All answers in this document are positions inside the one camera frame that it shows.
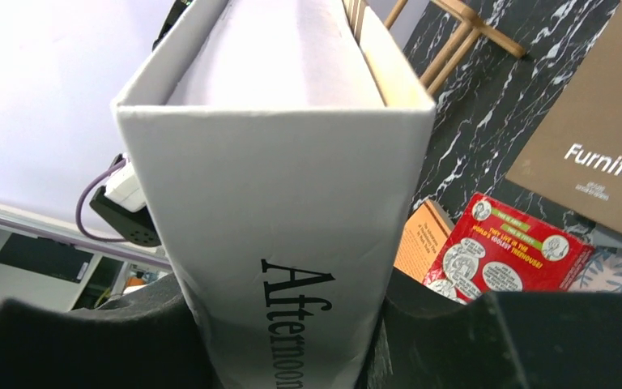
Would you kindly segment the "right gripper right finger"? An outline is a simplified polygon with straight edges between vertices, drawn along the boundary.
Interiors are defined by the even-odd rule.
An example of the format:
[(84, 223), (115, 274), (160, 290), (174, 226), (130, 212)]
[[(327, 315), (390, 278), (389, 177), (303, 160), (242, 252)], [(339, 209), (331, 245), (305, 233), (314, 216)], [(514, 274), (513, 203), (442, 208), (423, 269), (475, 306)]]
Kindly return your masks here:
[(485, 293), (390, 277), (362, 388), (622, 388), (622, 293)]

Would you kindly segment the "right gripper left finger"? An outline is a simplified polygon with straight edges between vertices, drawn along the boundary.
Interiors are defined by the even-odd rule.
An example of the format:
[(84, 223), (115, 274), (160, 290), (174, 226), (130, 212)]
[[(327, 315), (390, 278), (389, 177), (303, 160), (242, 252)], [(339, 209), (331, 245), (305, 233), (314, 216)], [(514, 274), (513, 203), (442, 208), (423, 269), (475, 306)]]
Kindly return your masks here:
[(0, 298), (0, 388), (215, 388), (175, 276), (56, 312)]

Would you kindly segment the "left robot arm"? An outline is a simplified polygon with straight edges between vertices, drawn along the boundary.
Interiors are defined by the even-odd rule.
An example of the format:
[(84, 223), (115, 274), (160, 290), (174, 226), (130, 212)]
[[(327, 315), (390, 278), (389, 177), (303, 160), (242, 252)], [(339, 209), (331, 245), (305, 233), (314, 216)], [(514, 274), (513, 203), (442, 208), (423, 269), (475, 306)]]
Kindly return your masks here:
[[(119, 236), (102, 237), (87, 230), (82, 221), (86, 205)], [(75, 206), (75, 224), (85, 237), (98, 242), (161, 245), (134, 166), (126, 154), (117, 155), (110, 167), (83, 190)]]

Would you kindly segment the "brown Decorate Furniture book box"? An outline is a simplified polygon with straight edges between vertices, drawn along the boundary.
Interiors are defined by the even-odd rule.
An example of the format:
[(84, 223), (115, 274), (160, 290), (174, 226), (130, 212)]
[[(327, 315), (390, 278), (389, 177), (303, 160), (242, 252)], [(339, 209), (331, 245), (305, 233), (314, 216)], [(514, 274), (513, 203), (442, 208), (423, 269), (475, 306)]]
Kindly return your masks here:
[(622, 2), (507, 178), (622, 234)]

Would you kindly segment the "white Afternoon tea book box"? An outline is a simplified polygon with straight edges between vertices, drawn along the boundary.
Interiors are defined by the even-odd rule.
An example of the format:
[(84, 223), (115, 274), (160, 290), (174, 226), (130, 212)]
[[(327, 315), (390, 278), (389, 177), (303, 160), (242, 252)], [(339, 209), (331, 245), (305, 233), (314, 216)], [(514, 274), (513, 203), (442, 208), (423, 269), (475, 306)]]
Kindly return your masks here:
[(363, 1), (196, 1), (112, 105), (225, 388), (353, 388), (436, 116)]

